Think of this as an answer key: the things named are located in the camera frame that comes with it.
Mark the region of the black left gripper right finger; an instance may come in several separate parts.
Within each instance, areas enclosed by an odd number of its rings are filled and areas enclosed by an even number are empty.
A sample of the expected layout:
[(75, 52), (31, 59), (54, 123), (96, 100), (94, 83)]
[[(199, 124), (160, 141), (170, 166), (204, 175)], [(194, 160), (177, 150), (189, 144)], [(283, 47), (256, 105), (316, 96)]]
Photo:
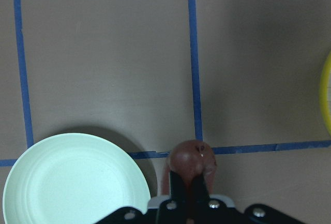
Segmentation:
[(210, 207), (210, 197), (203, 174), (192, 181), (192, 215), (194, 223), (212, 223), (213, 208)]

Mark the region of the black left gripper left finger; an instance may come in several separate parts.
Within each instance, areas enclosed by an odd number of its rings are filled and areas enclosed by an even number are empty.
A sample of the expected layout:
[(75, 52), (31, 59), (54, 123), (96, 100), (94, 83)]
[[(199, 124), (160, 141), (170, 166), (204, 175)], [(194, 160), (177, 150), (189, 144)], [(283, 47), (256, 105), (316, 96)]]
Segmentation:
[(173, 171), (169, 172), (169, 191), (168, 198), (158, 206), (155, 223), (191, 223), (185, 183)]

